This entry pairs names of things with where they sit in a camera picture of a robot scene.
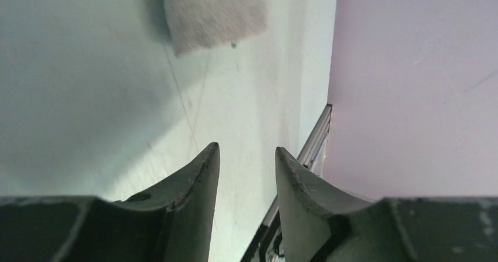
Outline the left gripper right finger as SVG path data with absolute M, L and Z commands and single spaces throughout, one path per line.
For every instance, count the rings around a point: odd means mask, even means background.
M 329 184 L 285 148 L 275 179 L 287 261 L 496 261 L 496 197 L 386 197 Z

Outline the grey cloth napkin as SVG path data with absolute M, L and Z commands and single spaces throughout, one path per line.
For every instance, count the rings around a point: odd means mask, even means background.
M 268 0 L 163 0 L 174 54 L 236 43 L 263 33 Z

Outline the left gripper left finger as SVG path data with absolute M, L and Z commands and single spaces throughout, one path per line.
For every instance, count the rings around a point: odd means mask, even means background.
M 210 143 L 125 201 L 1 198 L 2 261 L 207 261 L 220 172 Z

